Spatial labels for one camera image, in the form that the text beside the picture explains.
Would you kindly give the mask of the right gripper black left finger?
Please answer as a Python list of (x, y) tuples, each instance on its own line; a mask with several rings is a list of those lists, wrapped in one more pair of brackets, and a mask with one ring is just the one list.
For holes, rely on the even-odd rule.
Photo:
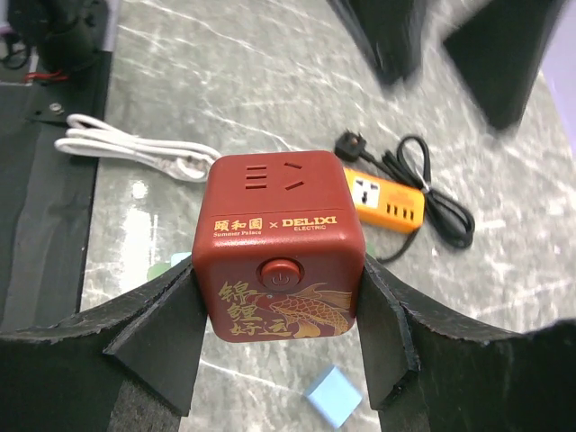
[(206, 320), (194, 268), (182, 262), (54, 326), (3, 333), (2, 430), (178, 430)]

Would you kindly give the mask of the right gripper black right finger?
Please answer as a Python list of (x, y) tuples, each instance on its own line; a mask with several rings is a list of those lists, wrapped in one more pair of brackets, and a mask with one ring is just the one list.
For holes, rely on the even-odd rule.
[(367, 258), (357, 326), (384, 431), (572, 431), (575, 323), (525, 334), (464, 316)]

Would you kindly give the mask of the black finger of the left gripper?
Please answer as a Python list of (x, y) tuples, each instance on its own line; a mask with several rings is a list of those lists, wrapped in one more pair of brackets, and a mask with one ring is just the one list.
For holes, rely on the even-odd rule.
[(429, 0), (334, 0), (329, 3), (382, 86), (413, 86), (421, 72)]
[(521, 122), (563, 0), (489, 1), (443, 40), (490, 128)]

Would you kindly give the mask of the red cube socket adapter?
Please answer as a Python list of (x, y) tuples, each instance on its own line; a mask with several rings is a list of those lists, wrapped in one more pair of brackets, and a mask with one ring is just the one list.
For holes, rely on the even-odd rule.
[(340, 161), (325, 150), (219, 158), (208, 176), (192, 262), (223, 340), (349, 331), (365, 237)]

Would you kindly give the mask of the light blue charger plug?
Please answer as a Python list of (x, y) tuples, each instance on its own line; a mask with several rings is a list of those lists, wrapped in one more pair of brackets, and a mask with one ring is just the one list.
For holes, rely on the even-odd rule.
[(335, 365), (323, 371), (304, 395), (333, 428), (340, 428), (363, 399), (361, 393)]

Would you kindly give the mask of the green power strip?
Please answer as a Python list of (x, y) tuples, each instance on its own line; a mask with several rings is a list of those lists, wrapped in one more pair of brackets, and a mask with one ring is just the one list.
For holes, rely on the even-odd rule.
[(161, 276), (163, 273), (168, 271), (170, 268), (171, 265), (167, 262), (156, 263), (148, 269), (147, 279), (149, 281), (156, 279), (157, 277)]

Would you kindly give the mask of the orange power strip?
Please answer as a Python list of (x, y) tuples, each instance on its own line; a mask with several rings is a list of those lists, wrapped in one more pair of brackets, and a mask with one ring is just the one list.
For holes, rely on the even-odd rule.
[(349, 191), (360, 221), (403, 234), (424, 221), (424, 194), (415, 188), (345, 167)]

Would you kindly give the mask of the black base beam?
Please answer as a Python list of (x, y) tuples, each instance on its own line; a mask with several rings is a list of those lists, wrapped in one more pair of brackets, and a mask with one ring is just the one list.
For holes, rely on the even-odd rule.
[(98, 161), (57, 151), (75, 111), (104, 116), (112, 55), (78, 83), (1, 85), (1, 330), (78, 312)]

